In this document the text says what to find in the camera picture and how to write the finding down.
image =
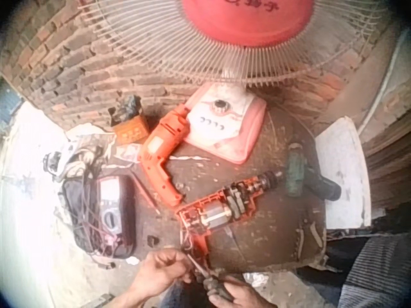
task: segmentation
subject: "orange box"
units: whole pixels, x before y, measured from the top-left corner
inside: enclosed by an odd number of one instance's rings
[[[149,134],[146,118],[143,114],[133,117],[112,127],[117,135],[118,144],[136,142]]]

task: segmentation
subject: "red fan motor housing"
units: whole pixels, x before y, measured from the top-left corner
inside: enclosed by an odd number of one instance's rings
[[[273,46],[309,23],[314,0],[182,0],[187,18],[204,35],[240,46]]]

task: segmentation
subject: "disassembled drill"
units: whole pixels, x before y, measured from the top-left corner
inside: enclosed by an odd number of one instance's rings
[[[217,228],[252,217],[256,211],[254,198],[275,189],[280,177],[281,173],[269,171],[234,182],[176,211],[183,228],[191,236],[194,248],[203,257],[208,255],[206,237]]]

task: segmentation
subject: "screwdriver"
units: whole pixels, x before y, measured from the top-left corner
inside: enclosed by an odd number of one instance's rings
[[[203,282],[204,289],[207,290],[207,295],[219,295],[223,299],[233,303],[234,297],[227,291],[223,282],[221,282],[217,277],[210,274],[203,266],[201,266],[190,254],[187,254],[191,263],[195,268],[204,276],[205,280]]]

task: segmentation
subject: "fan grille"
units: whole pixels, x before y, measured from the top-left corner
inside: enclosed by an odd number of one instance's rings
[[[386,12],[381,0],[316,0],[298,35],[275,46],[245,47],[198,31],[180,0],[97,0],[82,9],[95,32],[128,61],[196,83],[246,85],[271,85],[332,61],[365,40]]]

